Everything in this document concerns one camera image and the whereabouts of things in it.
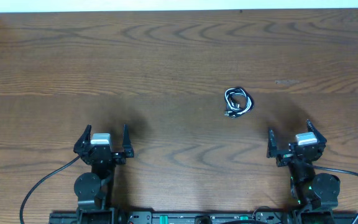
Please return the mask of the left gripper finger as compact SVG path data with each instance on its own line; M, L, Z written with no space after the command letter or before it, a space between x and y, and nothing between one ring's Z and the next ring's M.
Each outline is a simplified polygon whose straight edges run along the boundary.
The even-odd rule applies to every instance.
M91 125L87 125L83 134L79 137L77 142L74 144L73 152L82 153L90 144Z
M132 143L129 137L129 130L126 124L124 125L123 130L122 147L124 149L124 154L126 157L134 157L134 149L132 147Z

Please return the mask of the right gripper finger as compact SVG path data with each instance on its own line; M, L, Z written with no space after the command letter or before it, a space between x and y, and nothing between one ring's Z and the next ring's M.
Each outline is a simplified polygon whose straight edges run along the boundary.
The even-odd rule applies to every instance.
M313 123L307 119L306 120L306 127L308 132L308 144L326 144L327 139L315 128Z
M267 158L272 158L277 156L277 142L275 140L275 135L273 129L268 129L268 146L267 146Z

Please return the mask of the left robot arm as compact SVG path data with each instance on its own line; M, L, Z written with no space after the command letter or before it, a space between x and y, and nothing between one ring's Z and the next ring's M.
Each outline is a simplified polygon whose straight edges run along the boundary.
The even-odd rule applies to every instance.
M91 134L90 125L75 143L74 153L91 166L91 171L81 174L74 184L78 223L127 223L127 213L111 205L115 168L134 157L127 125L123 127L122 148L114 152L111 135Z

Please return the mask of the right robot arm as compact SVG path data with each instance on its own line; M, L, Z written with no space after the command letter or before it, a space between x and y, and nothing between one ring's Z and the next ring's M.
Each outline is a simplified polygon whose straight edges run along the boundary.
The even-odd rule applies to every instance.
M286 148L278 145L273 129L268 129L267 157L290 171L291 195L299 207L283 215L284 223L334 223L333 208L338 206L340 180L337 176L315 172L313 162L324 152L327 140L306 122L308 131L297 134Z

